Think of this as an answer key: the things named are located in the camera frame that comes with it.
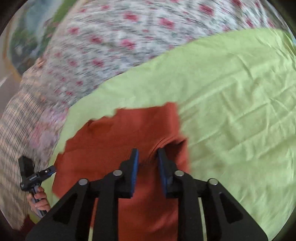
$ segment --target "folded cloth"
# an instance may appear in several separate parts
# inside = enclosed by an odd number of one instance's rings
[[[119,199],[119,240],[177,240],[178,202],[165,199],[157,169],[156,151],[163,147],[168,158],[187,172],[187,143],[179,133],[174,103],[119,109],[111,118],[90,120],[58,155],[53,192],[60,198],[81,178],[103,178],[137,148],[139,172],[134,196]]]

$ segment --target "hand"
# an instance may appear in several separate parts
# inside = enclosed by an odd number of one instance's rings
[[[37,214],[37,210],[45,210],[47,212],[50,210],[49,202],[46,199],[46,193],[44,192],[44,189],[42,187],[38,187],[38,192],[34,195],[34,197],[35,199],[41,200],[37,203],[32,203],[32,194],[30,193],[27,195],[28,203],[30,204],[31,209],[34,213]]]

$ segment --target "green cloth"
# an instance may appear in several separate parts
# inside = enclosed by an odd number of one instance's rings
[[[50,164],[89,119],[176,102],[191,175],[217,178],[271,240],[296,204],[295,60],[280,30],[232,31],[177,47],[72,106]],[[53,203],[51,185],[43,186]]]

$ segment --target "metal pin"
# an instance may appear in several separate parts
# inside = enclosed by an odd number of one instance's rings
[[[79,183],[79,185],[84,186],[88,183],[88,180],[83,178],[83,179],[80,179],[78,183]]]
[[[121,170],[115,170],[115,171],[113,172],[113,175],[114,175],[114,176],[121,176],[121,175],[122,175],[122,171],[121,171]]]
[[[177,177],[182,177],[182,176],[184,176],[184,172],[181,171],[181,170],[178,170],[178,171],[175,171],[175,175],[176,175]]]
[[[215,178],[209,179],[208,182],[209,182],[209,184],[212,184],[212,185],[217,185],[219,183],[218,180]]]

